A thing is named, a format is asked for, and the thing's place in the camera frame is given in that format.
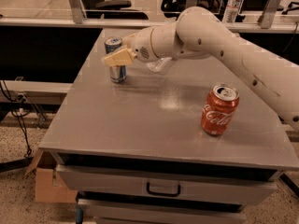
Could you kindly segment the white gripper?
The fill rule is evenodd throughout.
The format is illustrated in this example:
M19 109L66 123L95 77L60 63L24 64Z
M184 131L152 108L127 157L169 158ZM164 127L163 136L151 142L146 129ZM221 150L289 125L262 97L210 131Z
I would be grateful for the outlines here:
M104 64L110 67L131 65L135 58L144 63L153 62L152 32L153 29L149 27L125 36L122 42L126 46L121 46L107 54L103 58Z

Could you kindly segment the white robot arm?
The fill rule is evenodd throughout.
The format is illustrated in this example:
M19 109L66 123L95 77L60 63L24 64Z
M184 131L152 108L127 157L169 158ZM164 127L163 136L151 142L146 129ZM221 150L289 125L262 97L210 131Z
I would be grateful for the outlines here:
M106 65L131 65L135 59L150 63L162 58L194 58L205 52L299 130L299 65L235 35L202 7L189 7L176 21L142 29L122 42L105 56Z

